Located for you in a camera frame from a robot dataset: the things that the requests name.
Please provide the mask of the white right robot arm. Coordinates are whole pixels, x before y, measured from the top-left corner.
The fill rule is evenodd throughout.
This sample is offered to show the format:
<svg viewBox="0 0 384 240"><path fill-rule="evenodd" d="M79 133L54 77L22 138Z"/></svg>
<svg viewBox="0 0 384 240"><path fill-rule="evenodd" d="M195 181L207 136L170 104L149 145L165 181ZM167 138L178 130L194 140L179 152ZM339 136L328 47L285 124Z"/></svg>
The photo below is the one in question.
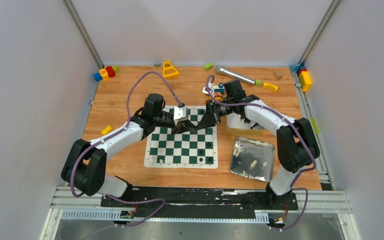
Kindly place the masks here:
<svg viewBox="0 0 384 240"><path fill-rule="evenodd" d="M275 177L269 181L266 204L278 209L286 201L295 182L304 172L316 168L320 156L319 145L310 121L281 114L259 97L247 95L239 80L224 83L226 98L206 101L206 110L196 129L207 129L221 123L221 118L237 114L262 126L276 137L277 158L280 162Z"/></svg>

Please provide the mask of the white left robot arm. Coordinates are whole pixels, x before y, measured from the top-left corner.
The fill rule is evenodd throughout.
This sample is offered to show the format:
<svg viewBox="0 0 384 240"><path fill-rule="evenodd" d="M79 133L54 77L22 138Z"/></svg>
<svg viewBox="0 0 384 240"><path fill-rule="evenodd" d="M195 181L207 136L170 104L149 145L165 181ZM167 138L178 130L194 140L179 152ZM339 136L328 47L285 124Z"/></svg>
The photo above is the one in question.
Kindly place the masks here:
<svg viewBox="0 0 384 240"><path fill-rule="evenodd" d="M129 183L106 173L107 161L126 147L140 142L157 127L171 128L171 133L180 134L196 130L188 118L188 110L181 103L173 113L165 111L165 99L151 93L144 106L128 118L127 122L113 132L86 141L76 140L61 171L61 178L70 185L74 197L93 196L96 193L113 196L120 206L129 206L133 193Z"/></svg>

